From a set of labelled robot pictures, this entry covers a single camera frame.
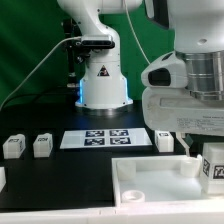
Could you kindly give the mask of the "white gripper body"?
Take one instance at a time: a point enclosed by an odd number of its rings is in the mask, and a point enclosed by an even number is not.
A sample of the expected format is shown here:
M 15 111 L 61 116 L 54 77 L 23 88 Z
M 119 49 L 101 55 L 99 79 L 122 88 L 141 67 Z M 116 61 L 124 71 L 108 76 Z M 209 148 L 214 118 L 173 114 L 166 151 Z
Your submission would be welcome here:
M 151 130 L 224 136 L 223 101 L 199 101 L 185 89 L 147 87 L 142 107 Z

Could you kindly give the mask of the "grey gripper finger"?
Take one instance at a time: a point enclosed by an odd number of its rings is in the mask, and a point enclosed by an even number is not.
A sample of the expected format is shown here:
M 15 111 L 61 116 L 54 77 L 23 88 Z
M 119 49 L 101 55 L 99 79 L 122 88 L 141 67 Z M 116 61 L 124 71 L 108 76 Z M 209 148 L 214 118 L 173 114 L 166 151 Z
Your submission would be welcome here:
M 190 156 L 190 147 L 193 144 L 191 136 L 187 133 L 176 132 L 176 139 L 183 146 L 187 156 Z

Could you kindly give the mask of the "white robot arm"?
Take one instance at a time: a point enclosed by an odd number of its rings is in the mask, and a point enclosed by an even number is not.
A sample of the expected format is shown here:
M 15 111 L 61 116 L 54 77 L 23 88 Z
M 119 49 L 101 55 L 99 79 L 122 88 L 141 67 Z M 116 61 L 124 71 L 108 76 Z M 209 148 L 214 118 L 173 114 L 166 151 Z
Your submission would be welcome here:
M 152 130 L 224 136 L 224 0 L 57 0 L 81 30 L 87 51 L 79 107 L 119 109 L 132 101 L 120 70 L 120 38 L 101 14 L 140 4 L 175 31 L 174 50 L 141 74 L 143 116 Z

